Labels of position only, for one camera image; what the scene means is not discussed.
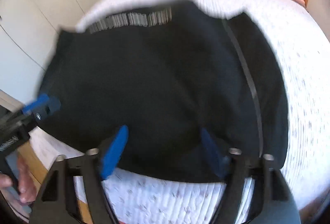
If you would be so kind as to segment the person's left hand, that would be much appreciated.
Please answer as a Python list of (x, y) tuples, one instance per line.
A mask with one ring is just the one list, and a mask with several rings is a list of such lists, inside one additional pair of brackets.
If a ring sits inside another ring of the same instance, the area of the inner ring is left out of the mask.
[[(18, 180), (18, 199), (21, 204), (28, 205), (35, 201), (37, 190), (34, 181), (30, 175), (30, 169), (26, 161), (18, 152), (13, 152), (7, 157), (8, 163), (13, 165)], [(13, 187), (13, 181), (10, 176), (1, 171), (1, 193), (9, 193), (9, 188)]]

